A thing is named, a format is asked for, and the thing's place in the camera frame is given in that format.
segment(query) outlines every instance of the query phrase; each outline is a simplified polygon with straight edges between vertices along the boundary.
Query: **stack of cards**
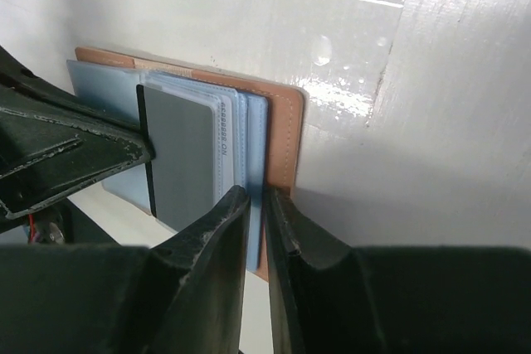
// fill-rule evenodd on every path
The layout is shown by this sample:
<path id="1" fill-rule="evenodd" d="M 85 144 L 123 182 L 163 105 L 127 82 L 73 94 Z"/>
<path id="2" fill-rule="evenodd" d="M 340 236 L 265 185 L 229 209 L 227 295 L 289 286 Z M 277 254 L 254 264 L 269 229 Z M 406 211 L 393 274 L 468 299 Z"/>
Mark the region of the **stack of cards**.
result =
<path id="1" fill-rule="evenodd" d="M 88 58 L 87 61 L 93 62 L 102 60 L 93 59 L 94 54 L 101 53 L 94 49 L 76 50 L 78 60 Z M 107 61 L 116 61 L 119 57 L 139 60 L 115 53 L 105 54 L 111 55 Z M 266 176 L 267 182 L 271 183 L 269 167 L 283 167 L 275 172 L 275 178 L 278 180 L 281 172 L 282 183 L 286 183 L 287 162 L 294 159 L 290 170 L 293 170 L 295 179 L 302 115 L 300 93 L 274 85 L 289 90 L 291 94 L 296 93 L 292 97 L 298 99 L 295 129 L 292 122 L 282 128 L 296 139 L 295 145 L 288 143 L 285 153 L 280 154 L 285 155 L 285 165 L 282 165 L 276 161 L 279 154 L 274 143 L 269 142 L 270 150 L 266 150 L 268 127 L 271 138 L 281 133 L 272 120 L 275 105 L 279 103 L 279 100 L 272 100 L 278 97 L 275 93 L 243 91 L 245 88 L 237 90 L 240 89 L 238 85 L 212 79 L 190 79 L 193 78 L 191 72 L 197 70 L 175 65 L 164 68 L 162 65 L 165 64 L 153 61 L 144 61 L 144 65 L 122 62 L 125 67 L 101 64 L 119 65 L 120 62 L 68 61 L 76 95 L 93 107 L 136 123 L 149 137 L 155 151 L 155 159 L 149 164 L 104 180 L 104 189 L 179 232 L 210 211 L 233 185 L 244 187 L 251 197 L 247 268 L 257 271 L 260 266 L 258 274 L 264 278 L 266 261 L 261 261 L 264 178 Z M 177 70 L 181 76 L 161 70 Z M 290 102 L 293 120 L 294 101 Z M 285 184 L 284 188 L 290 189 L 292 184 Z M 275 185 L 283 186 L 280 181 Z"/>

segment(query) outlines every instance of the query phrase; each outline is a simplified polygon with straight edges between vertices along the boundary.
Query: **glossy surface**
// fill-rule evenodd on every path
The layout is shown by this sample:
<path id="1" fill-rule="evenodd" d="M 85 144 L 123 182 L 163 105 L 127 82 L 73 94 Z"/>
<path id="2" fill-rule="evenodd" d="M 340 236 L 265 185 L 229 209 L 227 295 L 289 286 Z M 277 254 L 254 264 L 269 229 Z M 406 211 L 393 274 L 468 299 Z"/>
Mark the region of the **glossy surface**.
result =
<path id="1" fill-rule="evenodd" d="M 78 45 L 298 85 L 295 203 L 330 232 L 529 246 L 530 1 L 0 0 L 0 42 L 65 88 Z M 248 317 L 269 327 L 264 308 Z M 244 330 L 242 351 L 270 352 L 261 338 Z"/>

